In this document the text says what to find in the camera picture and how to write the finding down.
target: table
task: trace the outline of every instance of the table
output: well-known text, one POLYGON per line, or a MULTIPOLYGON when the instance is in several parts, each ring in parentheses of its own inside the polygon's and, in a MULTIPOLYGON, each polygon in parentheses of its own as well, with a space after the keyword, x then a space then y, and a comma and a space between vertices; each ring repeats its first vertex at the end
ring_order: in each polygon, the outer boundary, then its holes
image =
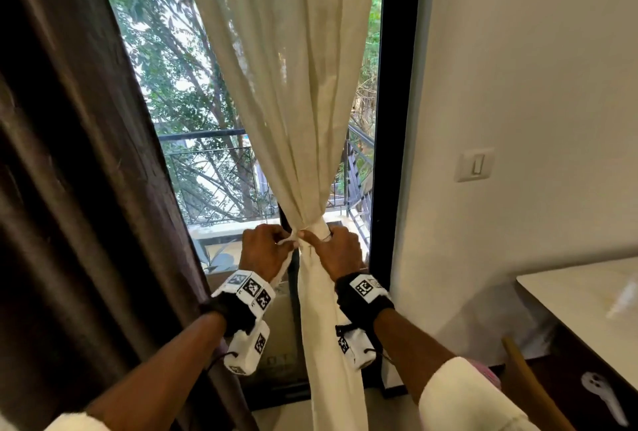
POLYGON ((516 280, 638 390, 638 258, 525 274, 516 280))

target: qr code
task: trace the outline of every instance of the qr code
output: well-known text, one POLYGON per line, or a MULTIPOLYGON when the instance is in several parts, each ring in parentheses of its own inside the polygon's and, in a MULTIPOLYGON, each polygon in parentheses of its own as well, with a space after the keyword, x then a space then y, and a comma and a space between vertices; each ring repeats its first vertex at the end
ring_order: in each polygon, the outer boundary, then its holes
POLYGON ((259 290, 262 289, 261 285, 255 282, 252 278, 249 278, 248 282, 244 283, 244 286, 242 288, 250 293, 251 296, 257 295, 259 290))
POLYGON ((339 337, 339 347, 341 347, 341 352, 343 352, 344 354, 348 352, 348 349, 350 348, 346 339, 343 337, 339 337))
POLYGON ((270 303, 271 298, 270 298, 270 295, 268 295, 268 292, 266 291, 266 289, 264 289, 262 290, 261 293, 259 293, 255 301, 257 302, 257 305, 259 305, 262 308, 262 310, 265 310, 268 304, 270 303))
POLYGON ((234 365, 229 365, 228 366, 228 370, 231 372, 234 372, 235 374, 241 374, 242 376, 244 376, 246 373, 240 369, 239 367, 236 367, 234 365))
POLYGON ((257 342, 255 342, 255 350, 259 354, 261 354, 265 345, 266 345, 266 338, 262 334, 259 334, 259 337, 257 337, 257 342))
POLYGON ((366 296, 368 293, 372 291, 374 287, 367 280, 363 280, 360 284, 355 287, 355 290, 359 292, 361 296, 366 296))
POLYGON ((248 276, 245 275, 245 274, 234 274, 228 279, 227 284, 228 285, 241 285, 244 282, 244 280, 246 280, 247 278, 248 278, 248 276))

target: hand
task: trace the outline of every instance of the hand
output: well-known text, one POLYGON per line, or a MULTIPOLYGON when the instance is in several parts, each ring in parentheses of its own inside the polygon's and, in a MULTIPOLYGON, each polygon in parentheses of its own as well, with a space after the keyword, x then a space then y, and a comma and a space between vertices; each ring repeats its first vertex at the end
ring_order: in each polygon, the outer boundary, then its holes
POLYGON ((310 243, 321 260, 322 266, 330 275, 333 282, 342 276, 360 271, 361 245, 359 237, 348 231, 344 226, 328 225, 332 239, 327 242, 320 240, 316 234, 307 229, 299 231, 299 238, 310 243))
POLYGON ((299 247, 298 242, 277 242, 290 236, 278 224, 260 224, 246 229, 241 238, 239 269, 254 271, 267 282, 277 276, 288 254, 299 247))

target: wrist-mounted device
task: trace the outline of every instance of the wrist-mounted device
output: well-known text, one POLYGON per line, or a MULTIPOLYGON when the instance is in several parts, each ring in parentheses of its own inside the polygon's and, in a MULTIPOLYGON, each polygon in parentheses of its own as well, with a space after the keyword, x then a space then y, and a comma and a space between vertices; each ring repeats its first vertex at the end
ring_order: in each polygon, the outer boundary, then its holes
POLYGON ((334 290, 341 312, 350 320, 349 324, 336 326, 339 347, 359 370, 376 359, 377 349, 368 338, 374 336, 374 320, 382 310, 394 308, 394 304, 376 278, 363 272, 342 276, 334 284, 334 290))
POLYGON ((270 284, 253 271, 237 270, 203 304, 203 312, 219 312, 226 319, 224 337, 233 336, 224 365, 248 376, 257 369, 270 329, 262 320, 275 298, 270 284))

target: light switch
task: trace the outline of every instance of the light switch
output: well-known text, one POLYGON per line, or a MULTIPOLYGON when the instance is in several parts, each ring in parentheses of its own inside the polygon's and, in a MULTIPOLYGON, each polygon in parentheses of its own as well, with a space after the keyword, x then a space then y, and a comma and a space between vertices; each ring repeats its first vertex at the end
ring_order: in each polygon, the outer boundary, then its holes
POLYGON ((487 179, 494 166, 494 148, 472 149, 462 153, 456 166, 457 182, 487 179))

